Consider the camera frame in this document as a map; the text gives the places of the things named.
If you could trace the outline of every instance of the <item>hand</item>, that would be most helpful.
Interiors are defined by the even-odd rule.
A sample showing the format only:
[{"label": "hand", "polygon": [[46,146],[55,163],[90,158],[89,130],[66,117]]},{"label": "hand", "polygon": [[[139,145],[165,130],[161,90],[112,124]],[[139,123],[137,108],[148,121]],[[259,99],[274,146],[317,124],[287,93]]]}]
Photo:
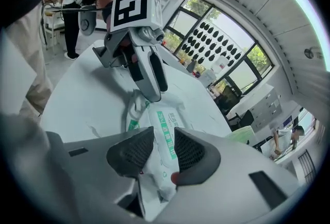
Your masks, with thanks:
[{"label": "hand", "polygon": [[279,149],[279,147],[276,147],[276,149],[275,149],[275,153],[277,154],[277,155],[280,155],[282,152],[281,152],[281,150]]}]

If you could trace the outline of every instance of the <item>white plastic bag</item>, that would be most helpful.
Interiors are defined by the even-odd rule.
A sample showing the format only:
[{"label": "white plastic bag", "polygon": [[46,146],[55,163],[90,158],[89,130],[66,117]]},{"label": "white plastic bag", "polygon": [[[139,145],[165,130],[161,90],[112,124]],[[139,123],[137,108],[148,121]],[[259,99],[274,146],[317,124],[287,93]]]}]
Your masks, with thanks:
[{"label": "white plastic bag", "polygon": [[174,151],[174,128],[191,128],[186,116],[183,102],[170,93],[162,94],[160,102],[150,103],[139,90],[135,90],[129,102],[126,130],[154,127],[154,149],[142,171],[153,177],[160,195],[168,201],[176,192],[171,175],[179,172]]}]

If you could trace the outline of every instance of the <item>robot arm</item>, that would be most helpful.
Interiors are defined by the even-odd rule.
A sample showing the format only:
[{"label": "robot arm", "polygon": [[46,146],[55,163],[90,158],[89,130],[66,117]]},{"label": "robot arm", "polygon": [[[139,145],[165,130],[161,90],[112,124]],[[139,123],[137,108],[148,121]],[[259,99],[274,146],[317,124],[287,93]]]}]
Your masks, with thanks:
[{"label": "robot arm", "polygon": [[[160,0],[113,0],[110,33],[104,47],[93,48],[104,67],[128,67],[134,82],[151,102],[160,101],[160,92],[168,88],[158,51],[164,37],[161,27]],[[124,39],[129,40],[129,46],[120,45]]]}]

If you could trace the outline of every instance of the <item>person's leg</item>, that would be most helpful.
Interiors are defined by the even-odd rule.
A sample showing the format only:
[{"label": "person's leg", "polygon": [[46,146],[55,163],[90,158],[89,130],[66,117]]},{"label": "person's leg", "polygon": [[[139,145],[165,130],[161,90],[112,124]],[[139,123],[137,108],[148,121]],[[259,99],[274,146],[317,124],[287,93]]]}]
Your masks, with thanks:
[{"label": "person's leg", "polygon": [[[80,5],[76,3],[71,3],[64,5],[63,8],[80,8]],[[76,54],[76,44],[79,34],[78,25],[78,12],[65,13],[63,12],[63,19],[65,25],[65,43],[67,45],[68,56],[70,59],[77,58]]]},{"label": "person's leg", "polygon": [[37,77],[31,85],[26,98],[42,114],[52,93],[52,84],[46,75],[42,43],[39,35],[41,6],[40,3],[28,14],[12,23],[6,28],[6,32],[26,62],[37,73]]}]

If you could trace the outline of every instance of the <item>khaki pants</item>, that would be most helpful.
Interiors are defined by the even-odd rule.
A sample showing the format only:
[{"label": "khaki pants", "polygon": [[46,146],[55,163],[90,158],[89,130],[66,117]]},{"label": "khaki pants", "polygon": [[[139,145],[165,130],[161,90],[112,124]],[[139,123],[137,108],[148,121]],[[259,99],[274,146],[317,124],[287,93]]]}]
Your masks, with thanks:
[{"label": "khaki pants", "polygon": [[43,113],[52,93],[52,84],[46,75],[42,43],[39,35],[41,21],[41,3],[28,14],[7,27],[6,32],[12,43],[21,52],[26,62],[37,73],[20,114],[35,119],[35,111]]}]

